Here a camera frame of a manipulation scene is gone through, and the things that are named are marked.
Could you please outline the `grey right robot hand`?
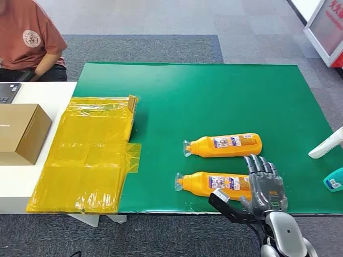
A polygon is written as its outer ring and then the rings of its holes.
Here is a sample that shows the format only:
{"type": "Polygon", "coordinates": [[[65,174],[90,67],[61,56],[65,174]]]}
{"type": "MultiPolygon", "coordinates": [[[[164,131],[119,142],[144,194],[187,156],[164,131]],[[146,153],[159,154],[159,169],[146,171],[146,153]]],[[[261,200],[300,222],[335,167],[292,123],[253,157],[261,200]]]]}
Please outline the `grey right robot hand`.
{"type": "Polygon", "coordinates": [[[251,199],[239,198],[242,206],[258,219],[263,220],[267,211],[283,211],[288,208],[283,180],[274,164],[262,156],[245,156],[249,170],[251,199]]]}

